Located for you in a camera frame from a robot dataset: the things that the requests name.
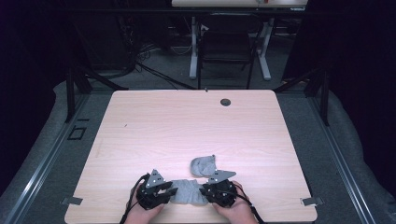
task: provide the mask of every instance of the gray cloth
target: gray cloth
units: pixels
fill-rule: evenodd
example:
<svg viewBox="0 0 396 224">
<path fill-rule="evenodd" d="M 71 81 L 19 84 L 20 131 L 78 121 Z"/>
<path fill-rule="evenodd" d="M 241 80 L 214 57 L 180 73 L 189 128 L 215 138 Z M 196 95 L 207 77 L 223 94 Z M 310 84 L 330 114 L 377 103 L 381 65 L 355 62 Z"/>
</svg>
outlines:
<svg viewBox="0 0 396 224">
<path fill-rule="evenodd" d="M 190 170 L 196 176 L 211 176 L 216 171 L 215 155 L 198 157 L 191 161 Z"/>
<path fill-rule="evenodd" d="M 190 203 L 194 205 L 205 205 L 208 203 L 206 197 L 202 195 L 199 189 L 202 185 L 196 180 L 172 180 L 173 184 L 170 189 L 177 188 L 177 193 L 171 197 L 171 203 Z"/>
</svg>

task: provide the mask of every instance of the human hand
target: human hand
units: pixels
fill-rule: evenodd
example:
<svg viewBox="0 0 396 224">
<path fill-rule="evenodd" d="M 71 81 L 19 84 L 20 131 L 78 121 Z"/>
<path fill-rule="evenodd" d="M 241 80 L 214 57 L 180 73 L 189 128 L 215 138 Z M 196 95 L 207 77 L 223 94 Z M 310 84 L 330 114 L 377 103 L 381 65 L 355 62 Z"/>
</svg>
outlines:
<svg viewBox="0 0 396 224">
<path fill-rule="evenodd" d="M 132 205 L 134 207 L 129 211 L 125 224 L 148 224 L 154 217 L 156 217 L 165 207 L 165 204 L 160 204 L 155 208 L 146 210 L 137 202 L 136 193 L 140 185 L 137 186 L 134 196 L 132 198 Z"/>
<path fill-rule="evenodd" d="M 236 181 L 232 181 L 236 186 L 236 192 L 245 196 L 242 191 L 242 185 Z M 230 208 L 221 207 L 216 203 L 212 203 L 216 211 L 230 220 L 231 224 L 257 224 L 256 218 L 251 212 L 250 206 L 243 199 L 236 197 L 235 203 Z"/>
</svg>

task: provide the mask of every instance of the gray carpet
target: gray carpet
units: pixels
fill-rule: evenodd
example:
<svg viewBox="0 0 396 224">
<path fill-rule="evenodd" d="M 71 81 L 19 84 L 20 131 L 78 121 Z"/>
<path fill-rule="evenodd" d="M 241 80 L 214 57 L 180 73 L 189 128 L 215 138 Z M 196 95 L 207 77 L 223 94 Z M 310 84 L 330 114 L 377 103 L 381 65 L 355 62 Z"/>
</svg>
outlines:
<svg viewBox="0 0 396 224">
<path fill-rule="evenodd" d="M 272 39 L 267 59 L 273 80 L 264 81 L 260 67 L 256 63 L 251 89 L 270 90 L 280 85 L 281 75 L 291 45 L 292 41 L 285 38 L 276 37 Z M 190 54 L 178 55 L 172 51 L 154 50 L 150 53 L 150 57 L 142 63 L 183 83 L 196 86 L 196 80 L 191 80 L 188 77 Z M 230 72 L 227 69 L 227 66 L 221 68 L 205 66 L 203 87 L 209 89 L 244 89 L 246 76 L 238 73 L 225 76 L 224 71 L 226 73 Z M 103 73 L 104 76 L 110 74 L 109 72 Z M 112 81 L 130 88 L 130 90 L 175 88 L 170 83 L 148 72 L 138 72 L 138 69 L 128 76 L 113 78 Z M 22 218 L 22 223 L 64 223 L 67 206 L 61 204 L 61 200 L 73 195 L 111 95 L 111 90 L 108 87 L 95 80 L 91 80 L 91 82 L 94 91 L 82 110 L 79 111 L 76 123 L 73 124 L 76 125 L 76 128 L 84 128 L 86 131 L 80 140 L 65 139 L 63 141 L 60 146 L 60 154 L 51 167 L 40 191 L 27 209 L 27 213 Z M 64 83 L 55 88 L 55 91 L 57 102 L 46 126 L 22 168 L 0 199 L 1 223 L 5 223 L 8 214 L 20 198 L 36 167 L 52 149 L 53 143 L 65 125 Z M 321 197 L 325 202 L 325 204 L 317 207 L 318 220 L 316 223 L 361 223 L 332 159 L 329 143 L 319 125 L 320 120 L 316 119 L 316 111 L 309 105 L 309 99 L 302 95 L 299 87 L 295 88 L 293 92 L 278 94 L 277 97 L 312 194 L 315 197 Z M 392 202 L 393 199 L 376 183 L 370 169 L 364 164 L 359 137 L 341 104 L 332 94 L 329 104 L 329 121 L 334 137 L 346 157 L 351 172 L 361 187 L 376 223 L 396 223 L 395 217 L 388 212 L 388 203 Z"/>
</svg>

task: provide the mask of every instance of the black chair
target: black chair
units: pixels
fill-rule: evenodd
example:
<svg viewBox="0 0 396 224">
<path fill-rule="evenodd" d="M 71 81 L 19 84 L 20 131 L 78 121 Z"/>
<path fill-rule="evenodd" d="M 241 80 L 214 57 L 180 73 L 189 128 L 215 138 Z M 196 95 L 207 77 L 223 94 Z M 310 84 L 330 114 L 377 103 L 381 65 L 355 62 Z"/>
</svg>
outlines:
<svg viewBox="0 0 396 224">
<path fill-rule="evenodd" d="M 256 56 L 257 42 L 263 23 L 252 14 L 211 14 L 197 18 L 198 22 L 198 89 L 201 89 L 201 69 L 204 63 L 237 63 L 242 70 L 250 64 L 247 89 Z"/>
</svg>

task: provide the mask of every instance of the table top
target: table top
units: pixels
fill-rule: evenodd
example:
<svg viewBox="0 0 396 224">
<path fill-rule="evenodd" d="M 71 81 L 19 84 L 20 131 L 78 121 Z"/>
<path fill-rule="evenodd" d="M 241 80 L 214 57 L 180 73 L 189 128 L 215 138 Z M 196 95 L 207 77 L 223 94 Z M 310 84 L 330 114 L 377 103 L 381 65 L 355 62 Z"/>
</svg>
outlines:
<svg viewBox="0 0 396 224">
<path fill-rule="evenodd" d="M 231 104 L 224 106 L 222 99 Z M 198 157 L 220 170 L 267 222 L 314 221 L 315 207 L 272 91 L 114 92 L 70 204 L 67 223 L 119 223 L 138 178 L 157 169 L 166 180 L 206 178 L 190 172 Z M 225 223 L 210 204 L 169 203 L 153 223 Z"/>
<path fill-rule="evenodd" d="M 305 7 L 308 0 L 172 0 L 173 7 Z"/>
</svg>

